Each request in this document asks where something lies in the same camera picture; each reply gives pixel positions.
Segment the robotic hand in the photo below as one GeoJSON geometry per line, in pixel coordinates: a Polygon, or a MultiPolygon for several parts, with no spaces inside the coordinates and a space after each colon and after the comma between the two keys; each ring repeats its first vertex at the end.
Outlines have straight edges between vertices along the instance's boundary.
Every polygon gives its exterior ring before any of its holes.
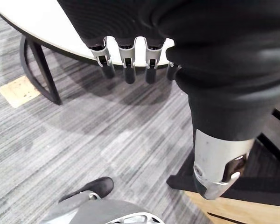
{"type": "Polygon", "coordinates": [[[196,188],[216,199],[280,99],[280,0],[147,2],[140,17],[175,41],[166,55],[189,95],[196,188]]]}
{"type": "Polygon", "coordinates": [[[254,139],[280,99],[280,0],[58,0],[103,70],[114,76],[104,37],[119,44],[133,83],[134,39],[147,40],[153,83],[165,38],[179,87],[189,95],[197,190],[221,196],[243,172],[254,139]]]}

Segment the white table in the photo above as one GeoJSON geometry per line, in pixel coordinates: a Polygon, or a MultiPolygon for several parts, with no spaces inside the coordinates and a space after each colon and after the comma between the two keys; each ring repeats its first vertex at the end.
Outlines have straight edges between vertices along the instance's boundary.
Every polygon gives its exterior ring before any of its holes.
{"type": "MultiPolygon", "coordinates": [[[[27,41],[21,41],[21,62],[22,66],[32,84],[49,100],[60,104],[60,98],[45,61],[41,47],[45,46],[58,53],[85,62],[95,62],[92,52],[80,39],[78,33],[72,26],[68,17],[56,0],[0,0],[0,16],[11,26],[24,34],[28,39],[35,59],[40,62],[39,67],[46,74],[45,80],[49,87],[47,92],[31,74],[27,67],[25,48],[27,41]]],[[[111,54],[112,63],[122,65],[118,45],[113,37],[107,37],[108,49],[111,54]]],[[[165,51],[174,45],[173,40],[167,39],[164,43],[159,65],[168,64],[165,51]]],[[[135,44],[135,66],[144,67],[146,46],[143,37],[138,37],[135,44]]]]}

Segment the person's foot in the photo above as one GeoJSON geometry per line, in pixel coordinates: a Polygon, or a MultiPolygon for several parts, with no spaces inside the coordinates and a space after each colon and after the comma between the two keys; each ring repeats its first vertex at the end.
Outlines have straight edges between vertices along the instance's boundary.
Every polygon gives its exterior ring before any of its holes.
{"type": "Polygon", "coordinates": [[[76,195],[79,194],[80,192],[90,190],[93,191],[94,193],[98,194],[100,198],[106,197],[114,188],[114,182],[112,178],[104,176],[100,177],[92,182],[89,182],[85,184],[82,188],[79,190],[76,190],[73,193],[70,193],[68,195],[63,196],[60,200],[59,203],[76,195]]]}

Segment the gray fabric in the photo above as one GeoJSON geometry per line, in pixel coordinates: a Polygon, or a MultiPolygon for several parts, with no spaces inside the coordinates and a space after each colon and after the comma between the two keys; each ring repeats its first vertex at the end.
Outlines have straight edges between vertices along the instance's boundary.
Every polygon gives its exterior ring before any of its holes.
{"type": "MultiPolygon", "coordinates": [[[[0,18],[0,86],[25,75],[20,38],[0,18]]],[[[0,95],[0,224],[39,223],[61,196],[105,175],[115,182],[108,198],[167,224],[209,223],[166,184],[192,148],[192,126],[187,96],[165,70],[154,85],[143,72],[128,85],[122,71],[105,80],[96,66],[44,51],[63,105],[38,96],[13,109],[0,95]]]]}
{"type": "Polygon", "coordinates": [[[95,200],[84,203],[70,224],[106,224],[112,220],[138,212],[147,212],[139,206],[119,200],[95,200]]]}
{"type": "Polygon", "coordinates": [[[84,191],[73,197],[70,197],[60,203],[58,203],[54,208],[50,209],[49,213],[42,220],[42,223],[47,223],[48,221],[55,219],[57,217],[63,216],[77,208],[79,208],[83,203],[89,201],[89,194],[92,191],[84,191]]]}

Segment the black chair leg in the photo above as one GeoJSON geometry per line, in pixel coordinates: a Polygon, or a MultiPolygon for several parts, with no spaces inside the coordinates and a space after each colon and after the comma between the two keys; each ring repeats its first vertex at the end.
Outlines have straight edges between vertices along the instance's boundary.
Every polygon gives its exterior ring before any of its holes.
{"type": "Polygon", "coordinates": [[[42,47],[38,43],[27,39],[25,36],[22,37],[20,43],[20,59],[22,67],[26,73],[27,78],[30,80],[32,85],[48,100],[52,101],[57,105],[61,105],[62,102],[60,100],[57,88],[55,86],[53,77],[51,75],[50,69],[48,67],[45,55],[43,54],[42,47]],[[36,77],[32,74],[31,70],[28,67],[27,60],[27,47],[30,46],[32,53],[35,57],[35,60],[38,64],[38,67],[42,73],[42,76],[47,84],[49,91],[47,91],[36,79],[36,77]]]}

